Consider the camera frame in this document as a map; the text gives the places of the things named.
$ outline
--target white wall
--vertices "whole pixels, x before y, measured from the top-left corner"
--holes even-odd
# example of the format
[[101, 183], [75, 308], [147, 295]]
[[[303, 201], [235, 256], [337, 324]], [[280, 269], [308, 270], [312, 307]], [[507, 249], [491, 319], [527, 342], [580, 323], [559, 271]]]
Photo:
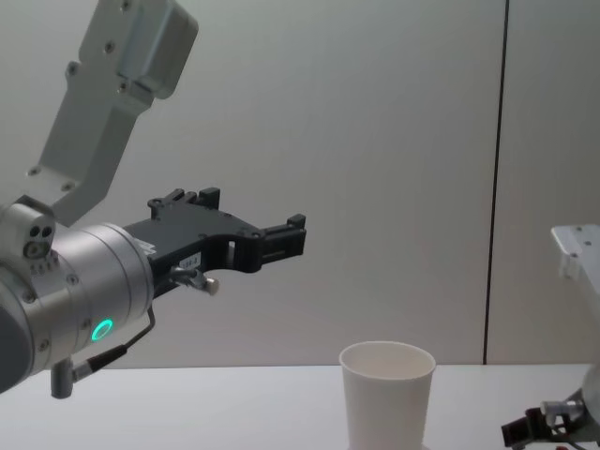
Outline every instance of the white wall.
[[[181, 3], [202, 37], [82, 224], [217, 186], [259, 226], [305, 213], [306, 255], [159, 299], [121, 366], [334, 363], [362, 339], [481, 362], [504, 1]], [[7, 179], [42, 148], [94, 4], [0, 2]]]
[[492, 363], [591, 362], [597, 323], [550, 228], [600, 223], [600, 2], [511, 2], [490, 303]]

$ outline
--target white paper cup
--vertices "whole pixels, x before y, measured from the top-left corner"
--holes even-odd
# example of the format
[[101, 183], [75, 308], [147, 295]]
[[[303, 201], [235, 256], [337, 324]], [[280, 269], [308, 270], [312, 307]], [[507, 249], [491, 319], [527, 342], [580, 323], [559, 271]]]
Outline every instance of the white paper cup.
[[433, 356], [399, 342], [362, 342], [339, 363], [350, 450], [421, 450]]

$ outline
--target white table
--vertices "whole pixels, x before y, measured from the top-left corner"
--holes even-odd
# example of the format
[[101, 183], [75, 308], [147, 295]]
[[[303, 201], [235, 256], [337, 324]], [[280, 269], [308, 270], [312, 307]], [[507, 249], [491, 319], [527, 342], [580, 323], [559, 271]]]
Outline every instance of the white table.
[[[425, 444], [500, 450], [501, 425], [566, 398], [585, 370], [438, 367]], [[42, 373], [0, 396], [0, 448], [346, 450], [344, 414], [339, 367], [104, 370], [68, 400], [50, 397]]]

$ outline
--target silver cylindrical joint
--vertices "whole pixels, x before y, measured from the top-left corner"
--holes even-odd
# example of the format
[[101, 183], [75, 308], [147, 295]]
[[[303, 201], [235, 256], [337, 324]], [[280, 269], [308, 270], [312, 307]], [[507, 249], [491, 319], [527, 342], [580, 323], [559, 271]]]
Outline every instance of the silver cylindrical joint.
[[49, 368], [139, 319], [150, 308], [154, 284], [147, 257], [134, 239], [104, 224], [56, 236], [52, 253], [31, 265], [28, 280], [0, 270], [0, 295], [0, 307], [9, 305], [4, 307], [9, 316], [0, 325], [10, 323], [22, 349], [21, 356], [11, 352], [2, 366], [19, 357], [20, 368], [28, 367], [16, 382], [2, 382], [0, 376], [2, 392], [10, 387], [6, 384]]

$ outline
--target cup rim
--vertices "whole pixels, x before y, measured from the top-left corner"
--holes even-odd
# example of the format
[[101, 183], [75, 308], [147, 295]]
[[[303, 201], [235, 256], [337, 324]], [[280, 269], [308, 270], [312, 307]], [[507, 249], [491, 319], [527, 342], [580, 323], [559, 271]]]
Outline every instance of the cup rim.
[[[365, 372], [361, 372], [359, 370], [355, 370], [353, 368], [350, 368], [345, 362], [344, 362], [344, 356], [346, 355], [346, 353], [348, 353], [349, 351], [355, 349], [356, 347], [361, 347], [363, 345], [366, 344], [393, 344], [399, 347], [404, 347], [404, 348], [408, 348], [414, 351], [417, 351], [418, 353], [420, 353], [421, 355], [425, 356], [429, 362], [431, 363], [431, 368], [416, 377], [378, 377], [378, 376], [373, 376], [373, 375], [368, 375]], [[352, 374], [359, 376], [361, 378], [366, 378], [369, 380], [379, 380], [379, 381], [387, 381], [387, 382], [404, 382], [404, 381], [409, 381], [409, 380], [418, 380], [420, 378], [424, 378], [428, 375], [430, 375], [436, 368], [437, 363], [435, 361], [435, 358], [431, 355], [431, 353], [429, 353], [426, 350], [423, 350], [419, 347], [416, 347], [414, 345], [411, 344], [407, 344], [404, 342], [396, 342], [394, 340], [366, 340], [364, 342], [356, 342], [353, 345], [350, 345], [348, 347], [346, 347], [344, 350], [341, 351], [341, 353], [339, 354], [339, 364], [346, 370], [348, 370], [349, 372], [351, 372]]]

